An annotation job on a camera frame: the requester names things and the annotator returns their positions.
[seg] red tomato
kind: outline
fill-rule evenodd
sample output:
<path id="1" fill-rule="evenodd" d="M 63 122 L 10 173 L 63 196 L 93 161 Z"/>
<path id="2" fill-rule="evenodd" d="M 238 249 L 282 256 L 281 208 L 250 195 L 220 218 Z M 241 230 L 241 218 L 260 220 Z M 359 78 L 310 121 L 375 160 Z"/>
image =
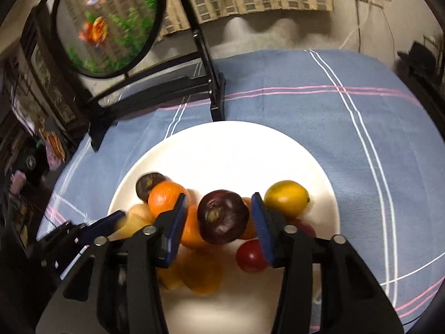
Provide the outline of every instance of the red tomato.
<path id="1" fill-rule="evenodd" d="M 308 236 L 317 237 L 317 234 L 315 233 L 314 228 L 307 222 L 304 222 L 304 221 L 296 218 L 295 220 L 292 220 L 291 222 L 289 222 L 289 224 L 294 225 L 299 230 L 303 230 L 305 233 L 308 234 Z"/>
<path id="2" fill-rule="evenodd" d="M 268 266 L 258 240 L 250 240 L 242 244 L 236 252 L 236 262 L 245 272 L 261 272 Z"/>

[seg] blurry fruit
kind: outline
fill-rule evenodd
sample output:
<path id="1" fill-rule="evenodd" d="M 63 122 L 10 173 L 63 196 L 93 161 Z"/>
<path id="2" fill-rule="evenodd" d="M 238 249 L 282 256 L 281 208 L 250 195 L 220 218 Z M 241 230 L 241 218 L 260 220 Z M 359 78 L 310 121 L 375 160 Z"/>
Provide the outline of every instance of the blurry fruit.
<path id="1" fill-rule="evenodd" d="M 199 295 L 215 294 L 223 281 L 221 263 L 207 252 L 187 250 L 181 257 L 184 284 Z"/>
<path id="2" fill-rule="evenodd" d="M 255 224 L 253 222 L 253 217 L 252 217 L 252 213 L 251 213 L 251 206 L 250 206 L 251 199 L 248 197 L 243 197 L 243 201 L 249 209 L 249 220 L 248 220 L 248 225 L 246 226 L 246 229 L 244 230 L 243 234 L 239 238 L 241 240 L 250 240 L 250 239 L 254 239 L 257 236 L 256 230 L 255 230 Z"/>
<path id="3" fill-rule="evenodd" d="M 274 183 L 266 191 L 263 199 L 267 208 L 281 212 L 291 220 L 303 213 L 310 202 L 306 188 L 294 181 L 280 181 Z"/>
<path id="4" fill-rule="evenodd" d="M 196 204 L 191 204 L 187 210 L 187 220 L 182 233 L 181 244 L 190 249 L 199 249 L 208 245 L 208 242 L 204 241 L 199 233 Z"/>
<path id="5" fill-rule="evenodd" d="M 141 219 L 150 222 L 150 224 L 155 222 L 146 203 L 139 203 L 131 207 L 128 211 L 128 216 L 139 216 Z"/>
<path id="6" fill-rule="evenodd" d="M 157 278 L 162 288 L 173 290 L 183 284 L 181 267 L 178 260 L 173 261 L 168 269 L 157 269 Z"/>
<path id="7" fill-rule="evenodd" d="M 227 244 L 239 238 L 249 221 L 249 209 L 241 196 L 227 190 L 205 195 L 197 208 L 201 237 L 211 244 Z"/>
<path id="8" fill-rule="evenodd" d="M 148 196 L 148 206 L 153 217 L 157 218 L 159 214 L 173 210 L 181 193 L 185 193 L 190 202 L 188 191 L 180 184 L 172 181 L 163 181 L 154 186 Z"/>
<path id="9" fill-rule="evenodd" d="M 307 222 L 304 222 L 298 218 L 296 218 L 292 221 L 289 221 L 289 225 L 294 225 L 295 227 L 297 227 L 297 229 L 303 230 L 309 236 L 317 237 L 317 234 L 315 233 L 314 228 Z"/>
<path id="10" fill-rule="evenodd" d="M 138 232 L 141 228 L 151 225 L 152 223 L 153 221 L 144 220 L 137 215 L 127 216 L 127 218 L 124 218 L 117 223 L 117 226 L 120 228 L 108 236 L 108 239 L 110 241 L 127 239 L 133 236 L 133 234 Z"/>
<path id="11" fill-rule="evenodd" d="M 165 181 L 167 178 L 158 173 L 158 172 L 150 172 L 146 175 L 139 177 L 136 182 L 136 194 L 137 196 L 144 202 L 148 201 L 148 196 L 150 195 L 151 190 L 158 183 Z"/>
<path id="12" fill-rule="evenodd" d="M 259 240 L 250 240 L 242 244 L 236 252 L 236 262 L 245 272 L 261 272 L 268 266 L 261 252 Z"/>

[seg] yellow fruit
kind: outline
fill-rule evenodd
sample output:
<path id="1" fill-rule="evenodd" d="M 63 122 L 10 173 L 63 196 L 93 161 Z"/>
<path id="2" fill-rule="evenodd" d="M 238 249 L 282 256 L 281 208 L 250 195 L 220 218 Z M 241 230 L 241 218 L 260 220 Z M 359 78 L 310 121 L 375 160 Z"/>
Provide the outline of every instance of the yellow fruit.
<path id="1" fill-rule="evenodd" d="M 128 211 L 128 216 L 133 216 L 133 215 L 139 216 L 141 219 L 145 221 L 150 221 L 151 223 L 154 223 L 155 221 L 150 212 L 150 208 L 146 203 L 140 203 L 131 207 L 130 210 Z"/>
<path id="2" fill-rule="evenodd" d="M 173 290 L 182 285 L 181 267 L 178 260 L 173 261 L 168 269 L 157 269 L 157 278 L 161 287 Z"/>
<path id="3" fill-rule="evenodd" d="M 264 195 L 264 205 L 267 208 L 281 212 L 287 220 L 302 215 L 310 202 L 306 188 L 294 181 L 274 183 Z"/>
<path id="4" fill-rule="evenodd" d="M 144 220 L 137 215 L 128 216 L 117 223 L 116 226 L 118 230 L 108 236 L 108 239 L 110 241 L 127 239 L 133 236 L 133 234 L 138 232 L 141 228 L 151 225 L 152 223 L 153 221 Z"/>
<path id="5" fill-rule="evenodd" d="M 207 252 L 188 250 L 181 257 L 182 280 L 198 295 L 210 295 L 219 291 L 223 281 L 221 263 Z"/>

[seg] white plate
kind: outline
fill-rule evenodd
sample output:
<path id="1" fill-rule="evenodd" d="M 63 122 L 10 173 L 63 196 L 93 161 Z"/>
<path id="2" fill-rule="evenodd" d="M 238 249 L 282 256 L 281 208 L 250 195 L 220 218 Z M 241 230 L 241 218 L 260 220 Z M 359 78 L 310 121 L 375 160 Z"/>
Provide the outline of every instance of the white plate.
<path id="1" fill-rule="evenodd" d="M 226 189 L 243 197 L 264 196 L 275 182 L 302 184 L 311 197 L 304 220 L 318 237 L 340 233 L 334 191 L 318 162 L 300 144 L 272 128 L 241 121 L 222 121 L 185 129 L 145 153 L 128 171 L 111 201 L 108 214 L 140 203 L 135 184 L 157 171 L 193 190 L 197 202 L 208 192 Z M 236 240 L 217 251 L 224 265 L 218 295 L 199 297 L 182 288 L 162 294 L 170 334 L 266 334 L 272 328 L 280 296 L 282 269 L 247 274 L 236 265 Z M 314 269 L 314 297 L 320 272 Z"/>

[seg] blue tablecloth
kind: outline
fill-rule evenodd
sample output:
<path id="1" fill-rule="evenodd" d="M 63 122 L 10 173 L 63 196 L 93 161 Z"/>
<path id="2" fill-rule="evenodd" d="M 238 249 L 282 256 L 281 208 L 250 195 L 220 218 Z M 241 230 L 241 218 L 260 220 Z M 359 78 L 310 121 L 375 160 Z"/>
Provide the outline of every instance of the blue tablecloth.
<path id="1" fill-rule="evenodd" d="M 257 51 L 216 63 L 227 79 L 226 120 L 262 124 L 304 146 L 331 181 L 341 232 L 401 321 L 421 314 L 445 275 L 445 145 L 413 94 L 377 60 L 346 51 Z M 201 66 L 186 69 L 197 75 Z M 55 224 L 104 217 L 139 157 L 211 121 L 210 103 L 201 98 L 120 121 L 98 153 L 86 136 L 56 184 L 47 216 Z M 52 228 L 42 221 L 39 236 Z M 315 306 L 313 330 L 319 317 Z"/>

